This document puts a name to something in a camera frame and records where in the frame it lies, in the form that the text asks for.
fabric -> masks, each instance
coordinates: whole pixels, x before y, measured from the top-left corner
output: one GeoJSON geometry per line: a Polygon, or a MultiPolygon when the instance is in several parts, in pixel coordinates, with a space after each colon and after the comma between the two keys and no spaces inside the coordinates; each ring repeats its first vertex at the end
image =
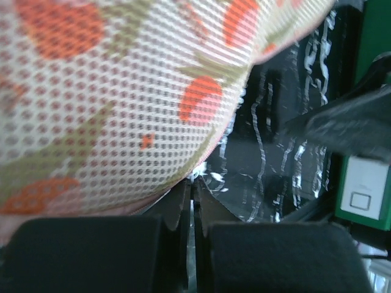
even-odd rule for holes
{"type": "Polygon", "coordinates": [[[333,2],[0,0],[0,239],[156,200],[213,150],[252,64],[333,2]]]}

marble pattern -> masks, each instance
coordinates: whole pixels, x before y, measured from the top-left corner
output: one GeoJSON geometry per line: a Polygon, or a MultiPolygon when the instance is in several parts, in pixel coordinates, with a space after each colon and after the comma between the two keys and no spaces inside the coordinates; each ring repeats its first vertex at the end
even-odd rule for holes
{"type": "Polygon", "coordinates": [[[204,172],[213,195],[243,221],[279,222],[337,182],[324,146],[282,128],[351,86],[362,3],[336,5],[310,36],[253,68],[204,172]]]}

green object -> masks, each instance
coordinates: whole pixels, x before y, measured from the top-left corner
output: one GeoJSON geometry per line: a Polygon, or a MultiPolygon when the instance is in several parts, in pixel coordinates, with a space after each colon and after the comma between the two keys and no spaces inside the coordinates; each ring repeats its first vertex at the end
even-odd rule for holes
{"type": "MultiPolygon", "coordinates": [[[[391,51],[390,0],[366,3],[357,58],[356,82],[374,59],[391,51]]],[[[380,230],[391,230],[391,168],[380,162],[345,157],[335,215],[380,230]]]]}

square outline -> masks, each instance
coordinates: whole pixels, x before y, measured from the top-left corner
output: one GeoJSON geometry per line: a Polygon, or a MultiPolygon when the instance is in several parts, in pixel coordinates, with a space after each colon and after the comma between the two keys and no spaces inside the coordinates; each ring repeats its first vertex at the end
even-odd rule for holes
{"type": "Polygon", "coordinates": [[[352,192],[352,193],[351,193],[351,196],[350,196],[350,203],[349,203],[349,205],[350,205],[352,208],[354,208],[354,209],[360,209],[361,211],[369,211],[369,207],[371,206],[371,199],[372,199],[372,197],[371,197],[370,195],[368,195],[368,194],[361,194],[361,193],[359,193],[359,192],[352,192]],[[358,207],[358,206],[353,206],[353,205],[352,205],[352,203],[353,203],[353,196],[355,196],[356,194],[357,194],[357,195],[364,196],[364,197],[369,197],[368,205],[367,205],[367,208],[366,208],[366,209],[363,209],[363,208],[360,208],[360,207],[358,207]]]}

